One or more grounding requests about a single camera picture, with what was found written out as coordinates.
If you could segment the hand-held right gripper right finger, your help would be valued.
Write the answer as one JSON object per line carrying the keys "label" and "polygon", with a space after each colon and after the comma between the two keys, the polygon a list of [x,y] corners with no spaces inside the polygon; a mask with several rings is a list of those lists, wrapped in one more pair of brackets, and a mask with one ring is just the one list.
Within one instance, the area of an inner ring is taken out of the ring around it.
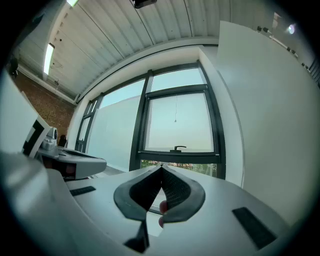
{"label": "hand-held right gripper right finger", "polygon": [[204,188],[195,180],[162,166],[161,188],[164,191],[167,211],[164,223],[185,222],[203,206],[206,198]]}

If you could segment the black ceiling device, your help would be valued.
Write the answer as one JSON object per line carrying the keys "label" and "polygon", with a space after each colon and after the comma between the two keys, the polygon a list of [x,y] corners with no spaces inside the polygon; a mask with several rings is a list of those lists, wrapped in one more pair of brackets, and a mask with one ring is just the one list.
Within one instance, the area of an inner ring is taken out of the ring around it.
{"label": "black ceiling device", "polygon": [[155,4],[157,0],[131,0],[135,9],[141,9],[143,7]]}

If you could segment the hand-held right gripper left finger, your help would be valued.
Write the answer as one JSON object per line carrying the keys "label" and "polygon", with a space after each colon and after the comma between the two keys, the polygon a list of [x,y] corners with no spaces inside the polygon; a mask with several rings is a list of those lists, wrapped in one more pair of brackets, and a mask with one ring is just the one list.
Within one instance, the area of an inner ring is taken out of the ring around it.
{"label": "hand-held right gripper left finger", "polygon": [[124,245],[143,253],[150,245],[147,212],[162,188],[163,170],[158,165],[144,174],[120,184],[113,194],[113,199],[127,219],[139,221],[137,234]]}

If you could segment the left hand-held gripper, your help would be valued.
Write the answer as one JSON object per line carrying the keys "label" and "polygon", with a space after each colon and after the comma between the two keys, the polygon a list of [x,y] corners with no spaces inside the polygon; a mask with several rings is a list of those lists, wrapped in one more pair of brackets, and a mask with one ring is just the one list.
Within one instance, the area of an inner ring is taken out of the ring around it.
{"label": "left hand-held gripper", "polygon": [[60,146],[57,140],[58,130],[39,116],[26,137],[22,152],[47,169],[59,171],[66,181],[86,179],[106,169],[107,162],[103,158]]}

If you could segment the person's right hand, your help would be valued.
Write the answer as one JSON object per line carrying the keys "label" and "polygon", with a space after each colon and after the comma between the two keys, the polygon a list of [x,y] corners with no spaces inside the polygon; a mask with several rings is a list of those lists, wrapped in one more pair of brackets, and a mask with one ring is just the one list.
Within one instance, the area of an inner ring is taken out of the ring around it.
{"label": "person's right hand", "polygon": [[164,220],[163,217],[166,214],[166,212],[168,211],[168,204],[166,200],[163,200],[160,205],[159,205],[159,211],[162,214],[162,216],[159,218],[158,220],[158,224],[161,228],[164,227]]}

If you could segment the white rail with black clamps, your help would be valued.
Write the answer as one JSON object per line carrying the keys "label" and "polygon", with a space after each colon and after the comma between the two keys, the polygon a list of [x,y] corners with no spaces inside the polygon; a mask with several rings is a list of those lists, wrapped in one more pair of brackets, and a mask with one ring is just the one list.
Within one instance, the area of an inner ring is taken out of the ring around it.
{"label": "white rail with black clamps", "polygon": [[275,35],[275,30],[271,31],[267,27],[260,25],[256,27],[256,32],[264,34],[267,38],[284,48],[311,73],[314,68],[318,68],[318,58],[315,51],[312,49],[311,44],[307,42],[306,37],[296,28],[296,25],[294,34],[289,34],[287,28],[288,26],[283,31],[284,38],[282,39]]}

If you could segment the pale partition panel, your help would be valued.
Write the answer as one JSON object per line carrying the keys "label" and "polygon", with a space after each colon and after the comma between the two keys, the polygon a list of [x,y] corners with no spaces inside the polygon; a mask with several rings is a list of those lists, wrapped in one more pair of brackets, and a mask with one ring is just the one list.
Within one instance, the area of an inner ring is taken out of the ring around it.
{"label": "pale partition panel", "polygon": [[217,68],[241,126],[243,187],[293,225],[320,191],[320,89],[287,50],[227,21]]}

